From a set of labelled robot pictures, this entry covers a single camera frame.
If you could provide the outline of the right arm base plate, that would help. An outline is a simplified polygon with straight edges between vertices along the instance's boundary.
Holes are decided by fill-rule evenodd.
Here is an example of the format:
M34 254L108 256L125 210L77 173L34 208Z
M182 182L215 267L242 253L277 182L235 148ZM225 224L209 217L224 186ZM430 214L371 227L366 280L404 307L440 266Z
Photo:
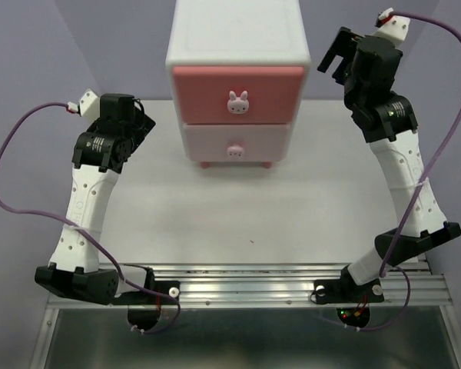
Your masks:
M357 285L353 281L340 279L320 279L313 282L313 292L310 295L313 303L325 304L356 304L358 302L384 302L383 289L380 280Z

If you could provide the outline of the pink front drawer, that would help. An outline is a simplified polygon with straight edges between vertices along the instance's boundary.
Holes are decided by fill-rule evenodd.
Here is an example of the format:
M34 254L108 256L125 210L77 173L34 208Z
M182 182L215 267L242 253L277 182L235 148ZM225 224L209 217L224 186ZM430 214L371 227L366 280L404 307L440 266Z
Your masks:
M180 116L189 125L291 122L304 76L300 66L177 66L172 70Z

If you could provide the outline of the pink bunny drawer knob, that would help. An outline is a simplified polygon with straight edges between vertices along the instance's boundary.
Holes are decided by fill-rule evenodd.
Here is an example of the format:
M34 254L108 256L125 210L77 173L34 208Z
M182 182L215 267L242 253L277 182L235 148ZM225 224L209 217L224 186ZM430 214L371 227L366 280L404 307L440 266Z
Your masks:
M231 114L242 115L248 112L250 103L247 91L242 91L239 95L235 91L229 91L228 97L227 110Z

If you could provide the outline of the aluminium rail frame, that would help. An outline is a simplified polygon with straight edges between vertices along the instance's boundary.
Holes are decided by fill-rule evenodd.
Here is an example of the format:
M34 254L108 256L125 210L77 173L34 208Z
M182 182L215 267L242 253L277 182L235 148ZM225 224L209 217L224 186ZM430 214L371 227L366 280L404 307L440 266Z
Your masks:
M286 159L202 169L184 156L174 103L124 167L100 242L122 264L181 283L181 306L314 309L314 280L365 254L396 212L380 165L338 100L301 103Z

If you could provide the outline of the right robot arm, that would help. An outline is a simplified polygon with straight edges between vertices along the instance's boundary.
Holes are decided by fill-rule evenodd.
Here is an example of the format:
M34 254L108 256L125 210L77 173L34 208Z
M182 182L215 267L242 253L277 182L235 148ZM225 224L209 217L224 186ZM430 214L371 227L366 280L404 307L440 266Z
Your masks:
M390 191L397 228L374 239L373 248L346 266L340 278L325 283L325 295L355 300L368 292L381 267L392 268L452 241L461 227L447 220L428 180L423 178L418 123L410 101L393 91L403 53L388 38L339 29L318 66L343 86L343 103L376 156Z

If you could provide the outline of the pink lower drawer knob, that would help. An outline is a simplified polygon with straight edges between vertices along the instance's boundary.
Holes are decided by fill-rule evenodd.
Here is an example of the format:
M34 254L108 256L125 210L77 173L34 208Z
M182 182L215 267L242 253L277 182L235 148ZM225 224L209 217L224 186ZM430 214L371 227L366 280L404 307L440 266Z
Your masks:
M241 160L244 157L244 148L240 145L231 145L227 148L227 157L230 160Z

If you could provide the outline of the light pink drawer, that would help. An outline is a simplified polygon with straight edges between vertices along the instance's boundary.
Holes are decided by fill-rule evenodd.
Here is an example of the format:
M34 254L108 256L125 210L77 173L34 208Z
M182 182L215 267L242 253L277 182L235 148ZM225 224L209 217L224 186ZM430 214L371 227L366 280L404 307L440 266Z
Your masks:
M289 125L184 125L187 157L198 162L276 162L287 153ZM241 160L230 160L227 148L244 148Z

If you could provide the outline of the white shoe cabinet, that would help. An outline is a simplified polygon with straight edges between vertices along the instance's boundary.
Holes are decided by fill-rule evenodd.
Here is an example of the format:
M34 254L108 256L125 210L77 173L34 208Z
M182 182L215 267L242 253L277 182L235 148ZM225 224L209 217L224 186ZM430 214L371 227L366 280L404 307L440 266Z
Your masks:
M305 76L290 139L311 68L311 57L297 1L179 1L175 5L166 69L184 146L172 70L177 66L300 66ZM225 162L197 162L202 168ZM272 167L279 162L247 162Z

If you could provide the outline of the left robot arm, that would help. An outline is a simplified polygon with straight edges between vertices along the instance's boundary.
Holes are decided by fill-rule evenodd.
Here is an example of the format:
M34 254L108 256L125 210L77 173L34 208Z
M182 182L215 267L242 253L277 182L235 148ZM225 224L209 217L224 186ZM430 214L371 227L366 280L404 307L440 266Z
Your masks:
M126 94L97 96L88 90L79 114L91 124L73 148L67 221L48 264L36 269L35 282L60 298L108 305L121 293L120 277L114 268L101 268L94 243L124 164L155 123Z

